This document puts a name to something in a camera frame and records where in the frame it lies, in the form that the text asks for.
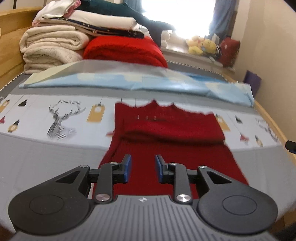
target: folded white blanket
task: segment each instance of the folded white blanket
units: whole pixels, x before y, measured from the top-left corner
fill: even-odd
[[[134,30],[135,28],[139,27],[134,18],[102,15],[93,12],[85,12],[81,10],[74,10],[68,18],[61,18],[61,20],[68,19],[84,23],[86,26],[89,24],[95,27],[103,28]],[[40,26],[40,23],[42,22],[54,23],[59,22],[59,20],[50,18],[40,18],[36,26]]]
[[[28,47],[58,46],[71,50],[86,47],[89,37],[74,26],[53,25],[28,29],[20,39],[20,51],[26,52]]]
[[[100,34],[99,31],[96,31],[95,29],[87,27],[87,25],[82,26],[80,24],[73,23],[73,22],[70,22],[70,21],[67,21],[67,23],[69,25],[74,26],[78,31],[86,33],[87,35],[90,36],[90,38],[92,38],[92,36],[94,36],[94,37],[105,36],[105,34]],[[38,26],[52,26],[52,25],[65,25],[65,21],[64,20],[58,20],[58,19],[42,18],[40,20],[40,23],[38,24]],[[134,29],[133,31],[142,32],[139,29]]]
[[[81,54],[63,47],[42,46],[29,47],[23,59],[26,62],[25,74],[32,74],[54,66],[76,62],[83,58]]]

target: dark green cloth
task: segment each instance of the dark green cloth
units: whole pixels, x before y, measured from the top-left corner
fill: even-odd
[[[130,8],[126,3],[116,4],[105,0],[81,1],[77,10],[93,12],[102,15],[111,15],[118,17],[132,17],[138,24],[145,26],[154,42],[160,47],[161,32],[164,30],[174,30],[174,27],[168,23],[152,21],[141,13]]]
[[[131,9],[126,3],[116,4],[105,0],[91,0],[90,2],[81,1],[81,5],[77,8],[77,10],[94,12],[102,15],[132,17],[138,24],[143,26],[145,26],[147,21],[150,21],[141,13]]]

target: pillowcase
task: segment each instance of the pillowcase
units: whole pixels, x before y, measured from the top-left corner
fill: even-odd
[[[223,64],[223,67],[232,67],[239,52],[240,41],[225,38],[220,44],[221,57],[218,61]]]

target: blue curtain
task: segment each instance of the blue curtain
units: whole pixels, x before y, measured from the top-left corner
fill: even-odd
[[[133,10],[142,13],[142,0],[123,0],[123,3],[126,3]]]
[[[216,0],[213,20],[209,26],[210,36],[217,34],[220,40],[227,36],[227,31],[237,0]]]

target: red knit garment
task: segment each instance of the red knit garment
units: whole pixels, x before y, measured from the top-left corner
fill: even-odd
[[[131,154],[129,182],[114,185],[115,195],[172,195],[172,185],[158,182],[157,154],[166,163],[181,163],[195,170],[205,165],[248,184],[224,139],[213,114],[191,113],[175,105],[162,107],[156,101],[142,107],[116,103],[113,139],[100,166],[121,162],[125,154]],[[191,191],[198,198],[195,184],[191,184]]]
[[[87,45],[83,58],[168,67],[160,48],[149,37],[99,36]]]

